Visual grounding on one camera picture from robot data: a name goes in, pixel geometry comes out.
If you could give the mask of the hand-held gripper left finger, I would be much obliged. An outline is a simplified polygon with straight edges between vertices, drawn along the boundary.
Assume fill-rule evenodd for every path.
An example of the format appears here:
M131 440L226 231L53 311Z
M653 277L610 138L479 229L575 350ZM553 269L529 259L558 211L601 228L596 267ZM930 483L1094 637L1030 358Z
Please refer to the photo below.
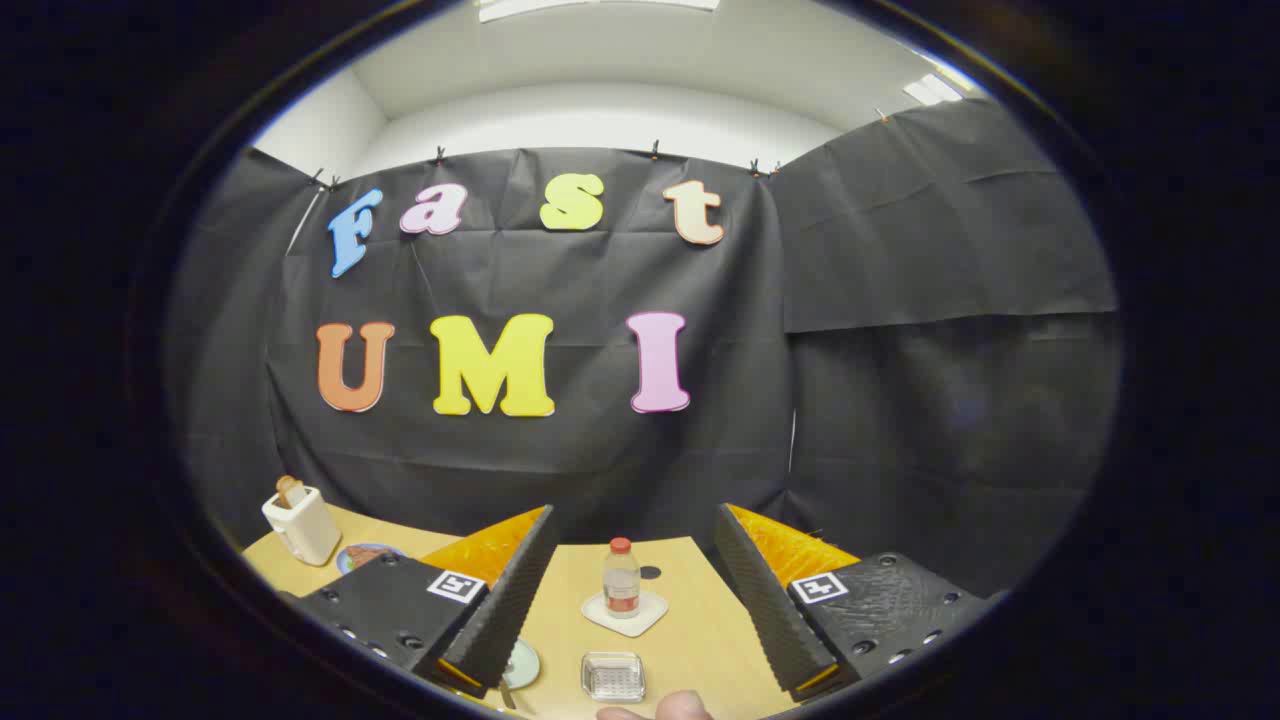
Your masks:
M298 610L366 652L477 700L502 676L558 544L543 505L420 559L384 552Z

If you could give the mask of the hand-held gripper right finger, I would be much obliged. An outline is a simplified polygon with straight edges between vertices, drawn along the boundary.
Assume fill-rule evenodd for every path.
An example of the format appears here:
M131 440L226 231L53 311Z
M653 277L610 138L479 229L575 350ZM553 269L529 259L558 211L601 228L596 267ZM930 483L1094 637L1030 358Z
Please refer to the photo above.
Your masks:
M714 542L774 679L799 703L936 652L991 606L904 553L859 559L732 503L717 510Z

